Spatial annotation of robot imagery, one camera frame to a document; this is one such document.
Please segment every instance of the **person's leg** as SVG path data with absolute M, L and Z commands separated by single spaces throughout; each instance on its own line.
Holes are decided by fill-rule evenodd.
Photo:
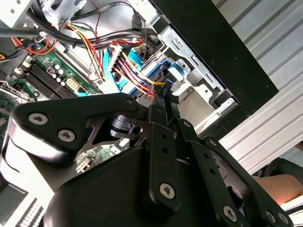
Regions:
M 279 205 L 303 195 L 303 186 L 291 175 L 267 176 L 255 180 Z

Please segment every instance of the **yellow wire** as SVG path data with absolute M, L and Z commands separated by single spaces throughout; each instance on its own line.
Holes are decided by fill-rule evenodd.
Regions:
M 98 69 L 99 66 L 98 66 L 98 64 L 97 64 L 97 62 L 96 62 L 96 58 L 95 58 L 94 54 L 92 53 L 92 50 L 91 50 L 89 44 L 88 44 L 87 41 L 85 40 L 85 36 L 84 36 L 77 28 L 73 27 L 72 25 L 69 25 L 69 26 L 67 26 L 67 27 L 69 27 L 69 28 L 71 28 L 73 31 L 75 31 L 75 32 L 77 33 L 77 35 L 82 39 L 82 41 L 84 42 L 84 44 L 85 44 L 85 46 L 86 46 L 86 48 L 87 48 L 87 50 L 88 50 L 88 52 L 89 52 L 89 57 L 90 57 L 90 59 L 92 60 L 93 64 L 95 65 L 96 69 Z M 102 79 L 102 76 L 100 75 L 100 73 L 99 73 L 98 71 L 97 71 L 96 73 L 98 74 L 99 78 Z
M 119 73 L 119 74 L 121 75 L 121 77 L 127 79 L 128 82 L 130 82 L 131 84 L 133 84 L 138 90 L 140 90 L 141 92 L 143 92 L 144 94 L 147 95 L 147 92 L 146 92 L 146 91 L 144 91 L 144 90 L 141 89 L 139 86 L 137 86 L 136 84 L 134 84 L 129 78 L 125 77 L 125 76 L 123 75 L 123 73 L 122 73 L 119 69 L 114 68 L 114 70 L 115 70 L 117 73 Z
M 133 47 L 134 49 L 138 49 L 138 48 L 141 48 L 144 46 L 144 42 L 140 45 L 140 46 L 137 46 L 137 47 Z
M 152 81 L 151 79 L 149 79 L 147 76 L 143 75 L 131 62 L 131 60 L 128 58 L 128 56 L 126 55 L 125 52 L 122 52 L 123 56 L 125 57 L 126 59 L 126 62 L 129 64 L 130 67 L 133 68 L 133 70 L 135 70 L 138 74 L 141 75 L 141 77 L 145 78 L 148 82 L 152 83 L 152 84 L 155 84 L 155 85 L 164 85 L 165 83 L 160 83 L 160 82 L 155 82 L 155 81 Z

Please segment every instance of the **screw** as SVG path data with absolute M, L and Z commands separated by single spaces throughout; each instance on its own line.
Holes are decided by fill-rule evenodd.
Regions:
M 175 191 L 168 183 L 162 183 L 160 185 L 160 192 L 169 200 L 172 200 L 175 197 Z
M 159 107 L 156 107 L 156 110 L 157 110 L 159 113 L 162 113 L 162 112 L 163 112 Z
M 75 133 L 67 129 L 61 130 L 58 133 L 58 137 L 64 142 L 73 142 L 76 139 Z
M 276 223 L 276 219 L 275 217 L 272 215 L 272 213 L 270 213 L 268 210 L 266 211 L 267 217 L 269 218 L 269 220 L 271 220 L 273 223 Z
M 279 218 L 284 221 L 286 224 L 289 224 L 289 221 L 287 220 L 287 218 L 285 217 L 284 214 L 282 214 L 281 212 L 278 213 Z
M 31 123 L 37 124 L 37 125 L 44 125 L 48 122 L 47 116 L 45 116 L 42 113 L 33 113 L 33 114 L 29 115 L 28 120 Z
M 191 124 L 190 124 L 188 121 L 185 121 L 185 120 L 184 120 L 184 124 L 185 124 L 187 127 L 191 127 Z
M 210 141 L 210 143 L 213 144 L 214 146 L 217 146 L 217 143 L 216 143 L 214 140 L 210 139 L 209 141 Z
M 36 45 L 35 45 L 35 48 L 36 48 L 37 50 L 41 50 L 42 46 L 41 46 L 40 44 L 36 44 Z
M 134 102 L 133 102 L 133 100 L 132 100 L 132 99 L 127 99 L 126 101 L 127 101 L 127 103 L 128 103 L 128 104 L 130 104 L 130 105 L 134 105 Z
M 223 211 L 225 216 L 232 222 L 236 222 L 237 221 L 237 215 L 235 213 L 235 211 L 233 211 L 232 208 L 230 208 L 229 206 L 224 206 L 223 207 Z

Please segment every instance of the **cable tie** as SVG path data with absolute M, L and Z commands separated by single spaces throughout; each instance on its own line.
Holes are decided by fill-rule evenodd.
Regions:
M 76 42 L 77 42 L 77 38 L 74 38 L 74 43 L 72 44 L 72 48 L 73 48 L 73 49 L 76 48 Z

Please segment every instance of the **ram slot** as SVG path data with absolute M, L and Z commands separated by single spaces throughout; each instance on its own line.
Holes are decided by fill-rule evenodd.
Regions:
M 33 72 L 35 72 L 39 77 L 38 79 L 44 82 L 47 86 L 51 87 L 58 96 L 62 98 L 74 98 L 77 97 L 74 93 L 62 87 L 59 83 L 57 83 L 53 78 L 51 78 L 47 73 L 43 71 L 39 66 L 32 67 Z
M 38 91 L 40 91 L 48 99 L 59 99 L 59 97 L 54 94 L 48 87 L 37 80 L 33 75 L 29 74 L 25 77 L 25 80 L 34 86 Z
M 45 75 L 45 73 L 39 67 L 33 66 L 30 73 L 45 84 L 45 86 L 49 87 L 54 93 L 58 94 L 57 91 L 59 90 L 60 84 L 58 84 L 49 75 Z

